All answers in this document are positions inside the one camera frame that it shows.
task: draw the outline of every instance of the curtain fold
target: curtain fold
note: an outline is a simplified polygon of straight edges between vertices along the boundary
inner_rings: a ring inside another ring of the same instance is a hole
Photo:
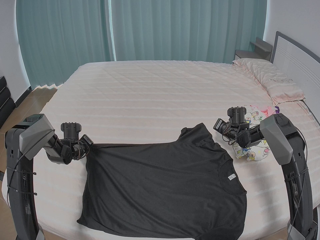
[[[19,44],[32,88],[60,85],[81,65],[114,60],[106,0],[17,0]]]
[[[267,0],[111,0],[117,60],[231,63],[263,38]]]

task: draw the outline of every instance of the pillow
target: pillow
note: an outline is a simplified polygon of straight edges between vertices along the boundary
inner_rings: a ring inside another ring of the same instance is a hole
[[[303,90],[271,62],[258,58],[241,58],[234,60],[233,63],[236,70],[238,70],[236,65],[240,66],[262,85],[274,105],[305,99]]]

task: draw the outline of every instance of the tiled floor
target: tiled floor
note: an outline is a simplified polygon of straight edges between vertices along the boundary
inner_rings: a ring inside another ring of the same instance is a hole
[[[5,149],[5,132],[13,127],[22,119],[32,114],[38,114],[46,103],[52,98],[57,91],[56,88],[37,88],[33,90],[28,97],[16,108],[5,124],[0,129],[0,171],[6,170],[6,149]],[[0,193],[0,239],[1,240],[14,240],[16,238],[16,231],[14,222],[11,216],[11,211]],[[44,232],[46,240],[64,240],[49,232]],[[260,238],[260,240],[286,240],[286,229],[281,230],[269,237]]]

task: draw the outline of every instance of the white headboard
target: white headboard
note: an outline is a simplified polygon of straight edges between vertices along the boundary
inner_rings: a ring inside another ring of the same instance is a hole
[[[316,119],[320,120],[320,58],[277,31],[271,63],[304,91],[306,105]]]

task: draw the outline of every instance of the mattress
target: mattress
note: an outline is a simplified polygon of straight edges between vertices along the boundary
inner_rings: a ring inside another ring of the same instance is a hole
[[[42,113],[59,138],[63,137],[62,122],[78,122],[82,125],[80,135],[87,134],[95,143],[172,142],[182,128],[203,122],[213,139],[234,158],[234,167],[247,190],[247,214],[240,239],[256,239],[286,227],[289,206],[281,166],[274,157],[251,162],[236,159],[232,147],[213,130],[217,118],[228,120],[229,107],[272,105],[266,90],[235,67],[194,61],[88,63],[58,89]],[[306,138],[315,207],[320,202],[319,126],[301,101],[278,106]],[[69,165],[52,163],[43,149],[34,158],[39,224],[67,240],[129,239],[76,222],[82,210],[85,164],[86,158]],[[6,185],[2,184],[4,197]]]

